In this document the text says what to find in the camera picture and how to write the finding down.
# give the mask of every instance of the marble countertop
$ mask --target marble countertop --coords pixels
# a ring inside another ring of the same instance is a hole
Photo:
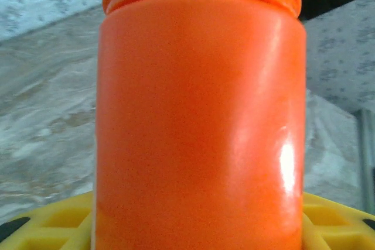
[[[92,189],[100,8],[0,46],[0,223]],[[306,93],[305,190],[361,208],[356,120]]]

